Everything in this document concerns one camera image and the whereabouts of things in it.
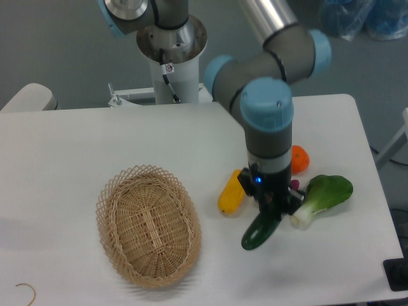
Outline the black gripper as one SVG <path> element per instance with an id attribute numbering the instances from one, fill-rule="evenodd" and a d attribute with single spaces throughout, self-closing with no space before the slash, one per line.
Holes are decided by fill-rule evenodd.
<path id="1" fill-rule="evenodd" d="M 238 174 L 238 181 L 245 194 L 253 197 L 260 212 L 273 208 L 283 214 L 293 215 L 305 201 L 305 191 L 294 190 L 291 183 L 291 164 L 283 170 L 267 173 L 253 164 L 243 168 Z"/>

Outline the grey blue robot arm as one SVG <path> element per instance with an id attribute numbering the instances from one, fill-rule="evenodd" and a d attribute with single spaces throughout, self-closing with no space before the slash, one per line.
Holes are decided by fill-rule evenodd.
<path id="1" fill-rule="evenodd" d="M 158 104 L 195 103 L 199 96 L 198 58 L 207 44 L 203 24 L 187 1 L 100 1 L 117 36 L 136 33 L 150 64 Z M 328 38 L 306 30 L 285 1 L 240 1 L 262 51 L 247 61 L 214 58 L 204 73 L 205 88 L 243 127 L 248 166 L 239 174 L 245 193 L 269 221 L 292 214 L 303 198 L 291 183 L 292 120 L 290 85 L 326 69 Z"/>

